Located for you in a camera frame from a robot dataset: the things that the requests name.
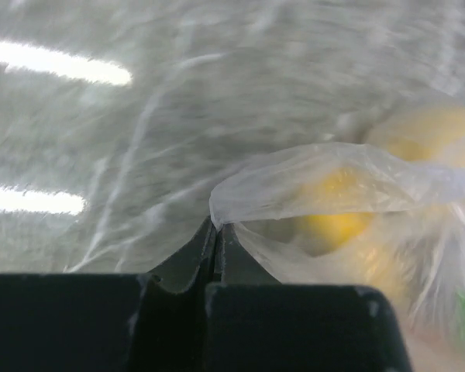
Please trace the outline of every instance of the black plastic object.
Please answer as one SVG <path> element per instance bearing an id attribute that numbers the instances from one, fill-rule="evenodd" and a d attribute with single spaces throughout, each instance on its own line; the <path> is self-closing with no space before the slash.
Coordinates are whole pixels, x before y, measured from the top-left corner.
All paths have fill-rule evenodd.
<path id="1" fill-rule="evenodd" d="M 370 288 L 278 283 L 207 219 L 148 274 L 0 275 L 2 371 L 410 372 Z"/>

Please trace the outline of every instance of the clear plastic bag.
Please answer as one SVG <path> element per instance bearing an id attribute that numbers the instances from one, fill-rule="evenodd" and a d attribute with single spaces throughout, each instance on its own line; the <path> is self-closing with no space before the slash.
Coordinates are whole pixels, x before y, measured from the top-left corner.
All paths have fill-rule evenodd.
<path id="1" fill-rule="evenodd" d="M 213 190 L 212 220 L 283 282 L 381 289 L 416 367 L 463 371 L 465 108 L 415 105 L 364 142 L 253 159 Z"/>

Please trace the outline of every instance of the wrinkled plastic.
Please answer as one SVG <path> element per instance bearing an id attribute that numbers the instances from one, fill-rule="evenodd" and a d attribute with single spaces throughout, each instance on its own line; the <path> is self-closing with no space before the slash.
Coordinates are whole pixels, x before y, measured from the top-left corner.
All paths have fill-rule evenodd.
<path id="1" fill-rule="evenodd" d="M 452 128 L 462 126 L 465 112 L 448 103 L 439 117 L 460 110 L 462 119 L 438 124 L 438 132 L 414 130 L 422 119 L 410 120 L 431 107 L 370 128 L 364 144 L 313 144 L 255 158 L 213 190 L 210 210 L 217 227 L 235 223 L 240 242 L 283 282 L 381 289 L 403 320 L 417 370 L 463 371 L 465 127 Z M 441 126 L 460 135 L 447 133 L 441 141 L 452 140 L 439 146 Z M 421 147 L 406 159 L 396 143 Z M 443 369 L 427 367 L 444 358 Z"/>

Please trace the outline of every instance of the plastic bag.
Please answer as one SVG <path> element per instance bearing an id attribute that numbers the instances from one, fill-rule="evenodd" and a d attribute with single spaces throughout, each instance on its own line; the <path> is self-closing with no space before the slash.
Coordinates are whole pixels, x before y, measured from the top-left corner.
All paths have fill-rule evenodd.
<path id="1" fill-rule="evenodd" d="M 463 371 L 465 108 L 415 105 L 364 138 L 254 159 L 213 190 L 212 220 L 283 282 L 381 289 L 414 365 Z"/>

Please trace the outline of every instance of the yellow ball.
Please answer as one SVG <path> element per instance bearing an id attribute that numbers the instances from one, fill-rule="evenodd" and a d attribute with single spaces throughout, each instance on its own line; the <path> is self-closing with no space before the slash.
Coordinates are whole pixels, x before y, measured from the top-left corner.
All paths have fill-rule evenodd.
<path id="1" fill-rule="evenodd" d="M 365 174 L 354 168 L 341 168 L 323 181 L 308 184 L 302 192 L 317 195 L 321 202 L 344 204 L 355 198 L 351 189 L 363 181 Z M 308 234 L 325 241 L 329 251 L 341 246 L 354 244 L 345 251 L 342 266 L 345 274 L 353 278 L 354 284 L 365 284 L 383 291 L 395 304 L 401 304 L 405 298 L 405 284 L 397 261 L 380 237 L 372 235 L 370 239 L 356 240 L 372 223 L 374 213 L 344 213 L 338 215 L 307 215 L 302 219 L 301 228 Z"/>
<path id="2" fill-rule="evenodd" d="M 399 115 L 372 129 L 367 143 L 403 160 L 465 167 L 465 107 L 444 105 Z"/>

